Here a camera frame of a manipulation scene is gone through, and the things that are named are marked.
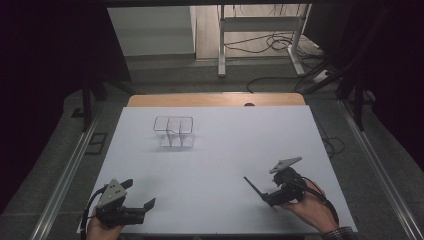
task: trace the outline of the black curtain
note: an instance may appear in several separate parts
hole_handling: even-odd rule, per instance
[[[107,9],[66,1],[2,1],[0,61],[3,211],[56,128],[64,99],[81,89],[83,76],[94,73],[94,82],[104,81],[100,76],[116,81],[130,76]]]
[[[424,170],[424,4],[396,1],[364,61],[373,110]]]

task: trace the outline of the table leg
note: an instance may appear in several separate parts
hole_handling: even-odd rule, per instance
[[[219,19],[219,56],[218,56],[218,76],[219,77],[225,77],[224,8],[225,8],[225,5],[221,5],[221,17]]]
[[[287,48],[290,59],[293,62],[293,66],[296,70],[298,76],[304,76],[305,71],[303,70],[302,63],[299,60],[299,56],[297,55],[297,46],[299,44],[300,36],[303,32],[303,26],[305,25],[306,15],[308,14],[310,4],[306,4],[305,9],[303,10],[299,23],[297,24],[297,29],[294,34],[293,43]]]

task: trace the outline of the human hand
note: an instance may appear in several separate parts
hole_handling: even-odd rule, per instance
[[[107,228],[96,217],[96,208],[93,209],[92,218],[87,227],[87,240],[116,240],[124,226]]]
[[[324,191],[318,185],[308,179],[305,179],[305,182],[309,188],[321,192],[325,196]],[[302,221],[315,227],[321,234],[340,228],[334,220],[330,209],[319,198],[307,191],[305,191],[302,201],[298,203],[285,203],[280,207],[292,211]]]

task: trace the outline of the gray floor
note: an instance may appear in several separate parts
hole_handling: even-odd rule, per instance
[[[125,83],[147,94],[180,92],[246,92],[250,80],[264,76],[295,76],[288,59],[234,60],[228,62],[227,77],[217,76],[216,61],[158,59],[129,60],[133,82]],[[251,87],[256,92],[291,92],[298,80],[258,81]],[[349,209],[359,229],[359,239],[408,239],[398,215],[388,201],[369,160],[360,147],[335,99],[337,82],[304,96],[310,105],[322,136],[337,137],[344,151],[335,154],[331,163],[338,177]],[[99,155],[84,155],[47,239],[78,239],[76,234],[82,210],[93,190],[107,147],[112,139],[122,108],[129,95],[105,84],[109,97],[102,104],[95,133],[107,133],[105,148]],[[46,202],[81,138],[82,119],[71,118],[75,108],[82,107],[81,93],[70,95],[64,103],[63,116],[33,171],[22,184],[5,212],[0,216],[0,239],[28,239]],[[366,133],[380,156],[400,195],[407,202],[417,223],[424,226],[424,175],[415,162],[380,124],[370,106],[364,108]],[[342,145],[333,141],[336,150]],[[87,148],[95,152],[98,146]]]

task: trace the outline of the transparent box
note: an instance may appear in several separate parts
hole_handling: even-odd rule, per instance
[[[194,146],[192,117],[159,116],[153,130],[160,138],[161,147]]]

